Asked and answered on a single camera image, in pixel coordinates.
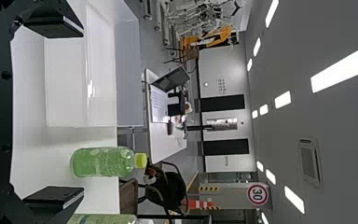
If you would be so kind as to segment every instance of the white table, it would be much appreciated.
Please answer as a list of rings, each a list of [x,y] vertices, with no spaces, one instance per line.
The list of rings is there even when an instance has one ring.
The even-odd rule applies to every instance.
[[[21,28],[12,41],[14,67],[14,148],[10,182],[24,198],[46,186],[85,188],[77,213],[118,214],[118,178],[76,179],[72,153],[81,147],[114,147],[116,128],[48,128],[44,39]]]
[[[166,123],[152,122],[149,83],[157,80],[158,76],[149,69],[145,69],[144,74],[149,155],[152,163],[158,163],[187,148],[187,140],[184,139],[183,131],[173,128],[172,135],[168,135]]]

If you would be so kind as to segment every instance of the ceiling light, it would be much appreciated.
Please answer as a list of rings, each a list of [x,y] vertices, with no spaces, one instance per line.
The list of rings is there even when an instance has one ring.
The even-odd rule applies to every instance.
[[[290,91],[287,91],[275,99],[275,108],[279,109],[286,105],[290,105],[290,103],[292,103],[292,96]]]
[[[267,217],[264,213],[261,213],[261,219],[263,220],[264,224],[269,224],[269,221],[267,220]]]
[[[255,42],[254,56],[257,56],[257,53],[260,50],[260,47],[261,47],[261,39],[258,38],[257,41]]]
[[[279,5],[279,0],[272,0],[271,7],[269,8],[269,11],[267,13],[266,17],[266,27],[269,28],[269,25],[271,24],[272,18],[274,17],[275,11],[277,10]]]
[[[287,187],[284,187],[284,195],[302,214],[305,214],[304,201]]]
[[[313,93],[358,76],[358,50],[310,79]]]
[[[277,179],[275,178],[275,175],[270,170],[266,170],[266,176],[268,180],[271,181],[272,184],[274,185],[277,184]]]
[[[252,112],[252,119],[257,119],[258,117],[258,111],[255,110],[254,112]]]
[[[263,105],[260,107],[260,115],[265,115],[269,112],[269,106]]]
[[[257,169],[259,169],[261,172],[264,172],[264,165],[260,161],[257,162]]]
[[[251,71],[252,66],[253,66],[253,60],[252,60],[252,59],[250,59],[250,60],[249,60],[249,62],[248,62],[248,72],[250,72],[250,71]]]

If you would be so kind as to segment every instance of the yellow machine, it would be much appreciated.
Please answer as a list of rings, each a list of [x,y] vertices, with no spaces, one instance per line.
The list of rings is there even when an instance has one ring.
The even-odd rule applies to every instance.
[[[233,28],[232,26],[225,26],[221,29],[210,32],[204,37],[189,36],[183,38],[183,50],[191,49],[196,46],[204,46],[210,48],[215,45],[221,44],[231,37]]]

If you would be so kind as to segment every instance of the white cabinet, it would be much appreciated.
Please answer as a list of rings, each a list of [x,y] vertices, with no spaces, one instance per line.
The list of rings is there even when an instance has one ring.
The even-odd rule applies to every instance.
[[[253,172],[255,171],[253,160],[254,156],[251,155],[207,156],[205,157],[206,172]]]
[[[202,124],[208,125],[208,120],[214,119],[236,119],[237,129],[229,131],[203,131],[204,141],[215,140],[232,140],[248,138],[253,140],[252,120],[245,109],[242,110],[226,110],[202,113]]]
[[[242,45],[200,52],[200,97],[241,95],[246,92],[245,49]]]
[[[45,40],[48,126],[117,126],[114,3],[69,4],[85,36]]]

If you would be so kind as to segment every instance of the speed limit sign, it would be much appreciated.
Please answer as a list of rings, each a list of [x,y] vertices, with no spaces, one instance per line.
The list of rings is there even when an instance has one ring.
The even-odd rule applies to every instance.
[[[262,185],[252,185],[248,189],[248,199],[252,204],[256,206],[264,205],[266,202],[269,201],[269,191],[266,187]]]

